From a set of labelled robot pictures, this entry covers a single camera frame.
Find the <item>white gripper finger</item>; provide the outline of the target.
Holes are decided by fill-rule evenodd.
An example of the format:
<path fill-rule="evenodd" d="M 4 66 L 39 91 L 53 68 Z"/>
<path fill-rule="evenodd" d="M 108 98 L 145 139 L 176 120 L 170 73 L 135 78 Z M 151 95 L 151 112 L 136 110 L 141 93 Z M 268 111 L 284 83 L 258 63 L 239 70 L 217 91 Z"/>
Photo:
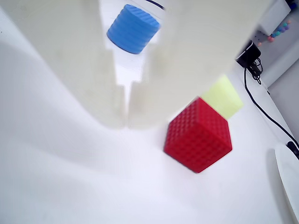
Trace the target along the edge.
<path fill-rule="evenodd" d="M 97 0 L 3 0 L 1 8 L 77 101 L 101 124 L 126 124 L 124 87 L 105 47 Z"/>
<path fill-rule="evenodd" d="M 128 126 L 161 123 L 208 90 L 230 69 L 269 8 L 269 0 L 169 0 L 142 80 L 134 83 Z"/>

